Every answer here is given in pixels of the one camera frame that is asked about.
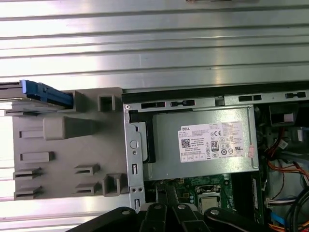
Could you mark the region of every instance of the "screw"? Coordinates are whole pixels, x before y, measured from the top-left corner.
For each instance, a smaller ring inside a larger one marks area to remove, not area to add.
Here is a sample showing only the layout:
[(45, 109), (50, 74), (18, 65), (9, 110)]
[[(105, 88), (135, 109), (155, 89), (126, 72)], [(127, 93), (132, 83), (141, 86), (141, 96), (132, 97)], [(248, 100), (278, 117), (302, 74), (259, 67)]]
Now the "screw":
[(128, 215), (128, 214), (130, 214), (130, 211), (125, 210), (125, 211), (122, 212), (122, 214), (123, 214), (123, 215)]
[(216, 209), (211, 210), (212, 215), (219, 215), (219, 211)]
[(185, 205), (184, 205), (184, 204), (180, 204), (180, 205), (177, 206), (177, 208), (179, 208), (179, 209), (185, 209)]

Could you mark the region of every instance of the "gray plastic bracket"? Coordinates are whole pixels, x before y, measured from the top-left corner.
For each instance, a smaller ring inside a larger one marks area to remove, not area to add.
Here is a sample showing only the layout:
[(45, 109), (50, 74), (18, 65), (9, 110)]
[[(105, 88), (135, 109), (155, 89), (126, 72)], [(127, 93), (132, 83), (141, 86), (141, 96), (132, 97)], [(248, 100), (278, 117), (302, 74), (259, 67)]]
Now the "gray plastic bracket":
[(103, 196), (113, 197), (128, 192), (127, 178), (123, 174), (107, 174), (102, 181)]
[(94, 173), (100, 170), (99, 164), (82, 164), (74, 168), (76, 170), (75, 174), (82, 174), (92, 176)]
[(13, 173), (14, 180), (32, 180), (41, 175), (41, 168), (22, 169)]
[(15, 200), (33, 200), (40, 193), (42, 193), (42, 187), (33, 187), (33, 188), (21, 188), (20, 190), (14, 193)]
[(55, 158), (53, 152), (23, 153), (19, 156), (21, 163), (44, 163)]
[(85, 112), (87, 110), (86, 108), (86, 96), (76, 90), (73, 91), (63, 91), (68, 94), (73, 95), (73, 108), (71, 109), (64, 109), (64, 110), (58, 110), (58, 113), (75, 113), (75, 112)]
[(99, 189), (99, 183), (79, 184), (75, 187), (75, 194), (78, 196), (93, 196)]
[(73, 117), (45, 117), (43, 133), (45, 140), (62, 140), (91, 135), (94, 133), (94, 121)]

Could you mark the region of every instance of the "motherboard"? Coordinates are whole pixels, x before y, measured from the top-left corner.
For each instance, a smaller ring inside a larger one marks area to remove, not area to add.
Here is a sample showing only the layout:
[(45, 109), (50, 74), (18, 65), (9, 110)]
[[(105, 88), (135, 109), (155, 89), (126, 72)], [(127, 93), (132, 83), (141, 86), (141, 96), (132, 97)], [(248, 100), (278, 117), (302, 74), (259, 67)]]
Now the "motherboard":
[(200, 213), (212, 207), (234, 209), (228, 175), (198, 176), (145, 182), (146, 202), (156, 201), (156, 192), (174, 186), (180, 203), (194, 204)]

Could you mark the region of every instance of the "white sticker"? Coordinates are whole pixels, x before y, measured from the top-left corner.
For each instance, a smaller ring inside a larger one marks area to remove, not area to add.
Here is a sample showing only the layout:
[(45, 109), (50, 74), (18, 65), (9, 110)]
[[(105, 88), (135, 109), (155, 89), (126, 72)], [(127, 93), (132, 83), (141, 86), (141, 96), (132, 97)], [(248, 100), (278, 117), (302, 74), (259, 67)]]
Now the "white sticker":
[(283, 139), (280, 140), (278, 147), (280, 147), (281, 149), (285, 149), (288, 146), (288, 143), (286, 141), (284, 141)]
[(254, 207), (259, 209), (258, 199), (257, 199), (257, 186), (256, 186), (256, 179), (253, 179), (253, 200), (254, 200)]
[(182, 126), (178, 141), (181, 163), (244, 156), (241, 122)]

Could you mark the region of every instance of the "rectangular slot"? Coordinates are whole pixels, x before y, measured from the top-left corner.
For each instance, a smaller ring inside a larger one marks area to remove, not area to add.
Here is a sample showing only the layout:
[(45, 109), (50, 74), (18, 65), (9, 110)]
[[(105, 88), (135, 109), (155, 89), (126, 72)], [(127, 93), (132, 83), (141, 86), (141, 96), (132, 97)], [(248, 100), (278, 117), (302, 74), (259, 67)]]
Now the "rectangular slot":
[(53, 152), (37, 152), (37, 153), (23, 153), (20, 154), (20, 161), (22, 163), (43, 163), (49, 162), (54, 158)]
[(260, 101), (262, 100), (262, 95), (254, 95), (253, 96), (253, 101)]
[(108, 112), (115, 110), (115, 96), (99, 97), (98, 110), (100, 112)]
[(149, 108), (162, 108), (165, 107), (165, 102), (150, 102), (150, 103), (142, 103), (140, 104), (142, 109), (149, 109)]
[(83, 174), (83, 175), (93, 175), (94, 173), (100, 170), (99, 164), (83, 164), (78, 165), (74, 168), (76, 170), (75, 174)]
[(133, 175), (137, 175), (138, 174), (137, 164), (132, 164), (132, 174)]
[(121, 173), (107, 174), (102, 181), (102, 192), (105, 197), (127, 193), (127, 176)]
[(43, 129), (42, 130), (23, 130), (19, 132), (19, 138), (43, 138)]
[(90, 170), (77, 171), (76, 174), (90, 174)]
[(75, 194), (81, 196), (93, 196), (100, 188), (99, 183), (79, 184), (75, 187)]
[(135, 204), (135, 209), (139, 209), (140, 208), (140, 200), (139, 199), (135, 199), (134, 200), (134, 204)]
[(250, 102), (252, 101), (252, 96), (240, 96), (238, 97), (239, 102)]
[(32, 200), (35, 199), (39, 194), (42, 193), (42, 188), (21, 188), (20, 190), (14, 193), (15, 200)]
[(40, 168), (22, 169), (13, 173), (13, 179), (18, 180), (32, 180), (40, 176)]
[(183, 106), (193, 106), (195, 105), (195, 100), (185, 100), (182, 102)]
[(306, 93), (305, 92), (298, 92), (296, 94), (294, 93), (286, 93), (285, 94), (285, 98), (286, 99), (291, 99), (291, 98), (305, 98), (306, 97)]
[(78, 190), (76, 193), (91, 193), (90, 189)]

